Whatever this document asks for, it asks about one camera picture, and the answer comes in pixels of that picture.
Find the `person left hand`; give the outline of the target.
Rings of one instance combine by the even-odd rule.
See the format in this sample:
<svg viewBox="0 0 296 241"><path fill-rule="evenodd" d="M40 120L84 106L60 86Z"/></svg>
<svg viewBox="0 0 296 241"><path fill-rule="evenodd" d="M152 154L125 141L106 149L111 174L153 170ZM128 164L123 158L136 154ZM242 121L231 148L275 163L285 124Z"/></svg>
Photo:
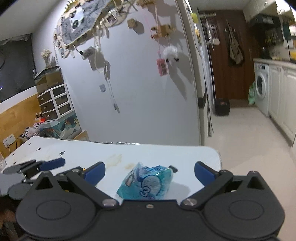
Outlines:
<svg viewBox="0 0 296 241"><path fill-rule="evenodd" d="M1 230L7 222L16 222L15 208L9 204L1 203Z"/></svg>

